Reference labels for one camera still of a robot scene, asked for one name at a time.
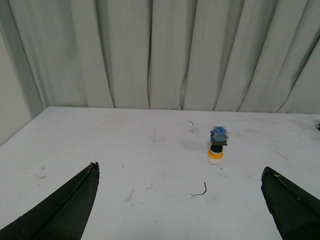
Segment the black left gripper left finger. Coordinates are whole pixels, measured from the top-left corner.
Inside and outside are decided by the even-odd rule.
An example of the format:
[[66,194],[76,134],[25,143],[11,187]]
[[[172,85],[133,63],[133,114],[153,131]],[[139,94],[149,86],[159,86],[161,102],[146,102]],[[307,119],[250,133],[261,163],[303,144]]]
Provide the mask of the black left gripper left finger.
[[79,240],[93,208],[100,179],[90,163],[38,205],[0,231],[2,240]]

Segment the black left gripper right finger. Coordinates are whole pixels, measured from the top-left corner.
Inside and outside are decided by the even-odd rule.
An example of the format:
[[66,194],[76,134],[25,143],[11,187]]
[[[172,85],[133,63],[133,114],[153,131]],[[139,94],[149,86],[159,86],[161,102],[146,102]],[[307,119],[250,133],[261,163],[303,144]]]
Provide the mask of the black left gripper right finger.
[[320,200],[280,173],[265,167],[261,191],[283,240],[320,238]]

